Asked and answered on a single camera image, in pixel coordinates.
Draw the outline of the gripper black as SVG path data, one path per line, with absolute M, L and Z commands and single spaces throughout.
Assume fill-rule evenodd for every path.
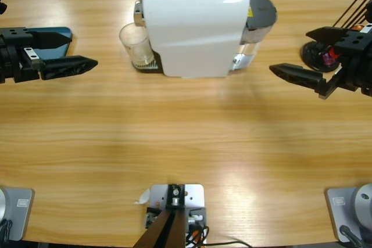
M 1 84 L 7 78 L 15 83 L 52 80 L 84 74 L 98 65 L 98 61 L 83 56 L 67 56 L 44 60 L 40 75 L 34 70 L 24 48 L 58 48 L 72 39 L 51 31 L 32 31 L 25 27 L 1 28 Z
M 319 98 L 327 99 L 337 88 L 349 91 L 361 89 L 371 96 L 371 34 L 353 29 L 321 27 L 306 36 L 325 46 L 333 46 L 341 68 L 326 82 L 323 74 L 289 63 L 269 66 L 281 79 L 295 85 L 313 89 Z

